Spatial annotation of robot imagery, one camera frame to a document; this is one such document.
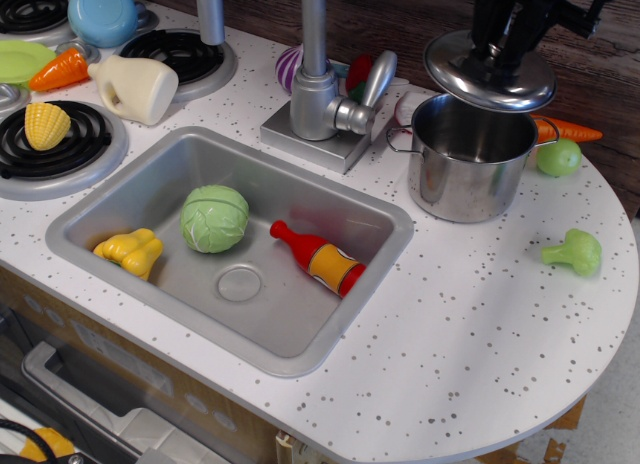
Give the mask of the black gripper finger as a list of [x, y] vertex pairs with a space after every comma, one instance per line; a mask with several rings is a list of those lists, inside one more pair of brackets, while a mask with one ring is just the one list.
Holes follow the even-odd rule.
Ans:
[[471, 40], [472, 54], [479, 61], [507, 62], [506, 49], [514, 3], [476, 3]]
[[548, 11], [500, 11], [498, 31], [503, 38], [497, 58], [502, 75], [514, 74], [525, 54], [534, 50], [547, 30]]

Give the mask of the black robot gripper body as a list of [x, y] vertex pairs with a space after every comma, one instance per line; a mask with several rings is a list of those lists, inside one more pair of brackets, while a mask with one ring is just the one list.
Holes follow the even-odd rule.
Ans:
[[514, 10], [548, 11], [547, 30], [558, 24], [584, 38], [591, 37], [600, 23], [603, 7], [613, 0], [475, 0], [476, 3], [514, 3]]

